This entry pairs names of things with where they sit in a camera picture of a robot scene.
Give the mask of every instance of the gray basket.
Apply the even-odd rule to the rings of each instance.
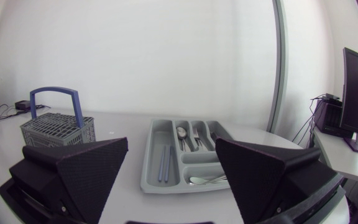
[[[35,94],[40,91],[59,91],[70,94],[75,116],[45,113],[37,117]],[[25,143],[35,147],[57,147],[95,142],[93,118],[82,117],[78,92],[62,87],[43,87],[30,93],[32,120],[21,126]]]

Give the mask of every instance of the white table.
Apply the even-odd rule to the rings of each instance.
[[[352,151],[343,138],[314,129],[314,143],[320,147],[329,167],[344,177],[358,181],[358,152]]]
[[[73,114],[70,110],[43,109],[44,112]],[[145,194],[140,176],[150,120],[162,118],[134,114],[83,112],[94,117],[98,141],[126,136],[129,151],[104,207],[100,223],[128,220],[150,223],[242,223],[240,211],[230,189],[190,194]],[[23,159],[24,140],[19,126],[31,119],[30,113],[0,121],[0,186],[11,178],[8,169]],[[299,149],[292,142],[259,129],[221,122],[234,139],[257,144]],[[343,197],[325,223],[349,223],[349,210]],[[0,223],[20,223],[0,196]]]

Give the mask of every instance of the black box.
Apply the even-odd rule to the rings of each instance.
[[[30,101],[22,100],[15,103],[15,109],[17,110],[29,110],[30,109]]]
[[[318,100],[313,121],[322,133],[341,138],[352,138],[353,131],[339,127],[341,116],[342,102],[339,100]]]

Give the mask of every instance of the cable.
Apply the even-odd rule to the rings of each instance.
[[[311,104],[313,104],[313,101],[314,101],[314,100],[317,100],[317,99],[321,99],[321,98],[314,98],[314,99],[312,99]],[[317,104],[316,109],[314,110],[313,114],[311,115],[313,118],[314,118],[314,116],[315,116],[316,110],[318,110],[318,108],[322,105],[321,102],[322,102],[322,101],[320,101],[320,102]],[[312,131],[314,130],[313,120],[314,120],[314,119],[312,119],[312,120],[309,122],[309,126],[308,126],[308,128],[306,129],[305,133],[303,133],[303,136],[302,136],[301,140],[299,141],[298,145],[302,142],[302,140],[303,140],[303,138],[305,137],[305,135],[306,135],[306,133],[308,132],[308,130],[309,130],[310,134],[311,134]]]
[[[314,129],[316,128],[316,125],[317,125],[318,121],[320,120],[321,115],[323,115],[323,113],[320,113],[320,116],[318,116],[316,122],[314,123],[314,126],[312,125],[312,127],[310,128],[309,141],[306,143],[306,145],[308,145],[308,144],[311,142],[311,138],[312,138],[312,135],[313,135],[313,131],[314,131]]]
[[[322,98],[320,98],[320,96],[323,96],[323,95],[324,95],[324,94],[319,95],[319,96],[317,96],[317,97],[314,97],[313,99],[310,99],[310,100],[311,100],[311,104],[310,104],[310,106],[309,106],[309,110],[311,111],[312,115],[311,115],[311,116],[309,117],[309,119],[303,124],[303,126],[301,127],[301,129],[297,132],[297,134],[295,135],[295,137],[292,139],[292,142],[294,142],[294,140],[296,139],[296,137],[298,137],[299,133],[302,131],[302,129],[305,127],[305,125],[308,123],[308,121],[314,117],[314,112],[311,110],[311,107],[312,107],[312,105],[313,105],[313,102],[314,102],[315,100],[322,99]]]
[[[18,111],[18,112],[16,112],[15,114],[8,115],[8,112],[10,112],[10,110],[13,109],[13,108],[11,108],[11,109],[9,109],[9,108],[10,108],[10,107],[13,107],[13,106],[8,106],[8,105],[6,105],[6,104],[3,104],[3,105],[0,106],[0,108],[1,108],[2,106],[7,106],[7,108],[0,114],[0,120],[7,119],[7,118],[11,118],[11,117],[13,117],[13,116],[17,116],[17,115],[20,115],[20,114],[25,114],[25,113],[30,112],[30,109],[27,109],[27,110],[24,110],[24,111]],[[46,108],[50,108],[50,106],[36,105],[36,106],[35,106],[35,109],[37,110],[37,109],[41,109],[41,108],[45,108],[45,107],[46,107]]]

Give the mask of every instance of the cutlery tray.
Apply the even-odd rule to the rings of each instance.
[[[191,152],[182,149],[177,127],[187,132],[185,141]],[[197,129],[206,150],[197,145]],[[155,119],[150,125],[140,187],[145,193],[177,194],[229,188],[228,183],[191,185],[190,177],[213,179],[223,175],[211,133],[224,139],[231,135],[217,121]]]

